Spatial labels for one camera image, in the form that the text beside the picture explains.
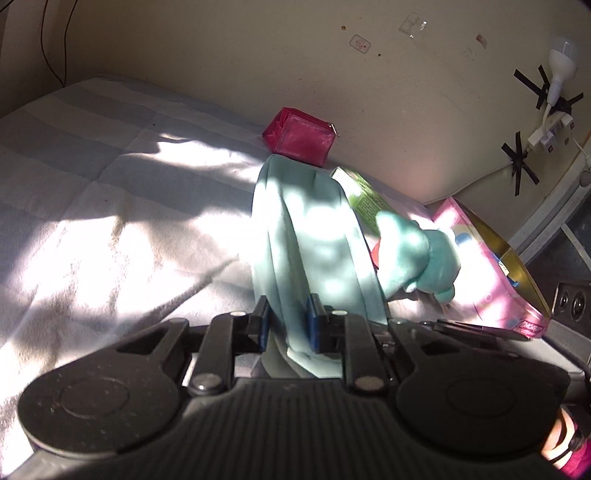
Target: beige wall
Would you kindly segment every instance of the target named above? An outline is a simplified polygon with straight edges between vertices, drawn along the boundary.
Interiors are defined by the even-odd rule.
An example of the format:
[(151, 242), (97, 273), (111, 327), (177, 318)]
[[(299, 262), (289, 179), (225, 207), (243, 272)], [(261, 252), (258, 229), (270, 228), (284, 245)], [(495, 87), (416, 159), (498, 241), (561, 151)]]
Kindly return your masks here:
[[(59, 2), (51, 1), (47, 9), (47, 41)], [(59, 87), (43, 62), (39, 46), (43, 5), (44, 0), (15, 0), (0, 14), (0, 116)]]
[[(415, 39), (398, 31), (413, 11), (427, 21)], [(335, 123), (336, 160), (421, 202), (503, 165), (502, 143), (537, 127), (535, 96), (513, 71), (538, 81), (554, 33), (579, 43), (566, 93), (587, 88), (579, 139), (591, 127), (591, 14), (579, 0), (85, 0), (70, 29), (73, 79), (134, 77), (261, 125), (284, 105), (301, 108)], [(366, 54), (349, 46), (354, 34), (371, 42)], [(524, 177), (518, 198), (510, 169), (459, 197), (509, 238), (573, 156), (530, 157), (541, 183)]]

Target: black wire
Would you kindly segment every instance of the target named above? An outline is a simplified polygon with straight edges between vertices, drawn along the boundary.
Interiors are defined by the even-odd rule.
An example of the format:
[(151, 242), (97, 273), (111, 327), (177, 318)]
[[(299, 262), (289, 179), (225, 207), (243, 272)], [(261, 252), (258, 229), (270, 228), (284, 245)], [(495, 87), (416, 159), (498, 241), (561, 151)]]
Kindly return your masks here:
[(4, 12), (8, 7), (10, 7), (10, 5), (12, 4), (12, 2), (14, 2), (14, 0), (10, 0), (6, 5), (4, 5), (2, 8), (0, 8), (0, 14), (2, 12)]
[(40, 43), (41, 43), (41, 53), (43, 53), (43, 60), (45, 60), (45, 65), (49, 68), (53, 74), (53, 76), (60, 82), (62, 87), (66, 86), (66, 82), (63, 82), (60, 76), (56, 73), (56, 71), (51, 67), (49, 60), (47, 59), (47, 55), (45, 54), (45, 48), (43, 47), (43, 27), (45, 26), (45, 15), (47, 12), (47, 4), (49, 0), (45, 0), (45, 6), (43, 7), (43, 16), (41, 17), (41, 35), (40, 35)]
[(70, 11), (70, 16), (68, 17), (68, 23), (66, 24), (66, 29), (64, 30), (64, 85), (66, 85), (66, 80), (68, 78), (68, 45), (67, 45), (67, 36), (68, 36), (68, 28), (70, 27), (70, 21), (72, 20), (72, 15), (74, 15), (74, 10), (76, 9), (76, 5), (78, 5), (78, 0), (74, 2), (72, 6), (72, 10)]

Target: green box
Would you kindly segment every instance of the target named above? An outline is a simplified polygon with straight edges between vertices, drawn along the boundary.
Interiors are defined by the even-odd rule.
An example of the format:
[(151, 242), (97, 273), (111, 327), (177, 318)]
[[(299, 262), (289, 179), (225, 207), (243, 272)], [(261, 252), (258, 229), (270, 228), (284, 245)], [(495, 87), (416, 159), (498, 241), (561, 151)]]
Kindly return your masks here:
[(357, 213), (359, 218), (363, 220), (374, 235), (379, 236), (375, 216), (382, 210), (394, 212), (394, 209), (357, 172), (348, 168), (337, 167), (330, 176), (339, 182), (351, 208)]

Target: plush toy head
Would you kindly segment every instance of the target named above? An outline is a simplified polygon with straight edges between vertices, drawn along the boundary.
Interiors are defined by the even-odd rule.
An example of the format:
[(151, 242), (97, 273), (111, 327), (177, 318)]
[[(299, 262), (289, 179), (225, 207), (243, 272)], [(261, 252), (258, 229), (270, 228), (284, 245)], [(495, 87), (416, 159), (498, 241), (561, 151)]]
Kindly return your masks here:
[(421, 230), (417, 222), (392, 212), (379, 212), (381, 235), (378, 280), (388, 299), (399, 289), (419, 289), (449, 303), (460, 271), (455, 244), (443, 232)]

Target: black speaker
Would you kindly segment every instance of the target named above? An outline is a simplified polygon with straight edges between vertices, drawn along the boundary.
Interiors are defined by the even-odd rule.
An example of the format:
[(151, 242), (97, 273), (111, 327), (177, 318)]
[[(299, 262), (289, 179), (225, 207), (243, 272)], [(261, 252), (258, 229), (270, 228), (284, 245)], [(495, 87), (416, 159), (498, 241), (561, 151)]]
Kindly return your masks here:
[(560, 282), (552, 318), (591, 339), (591, 283)]

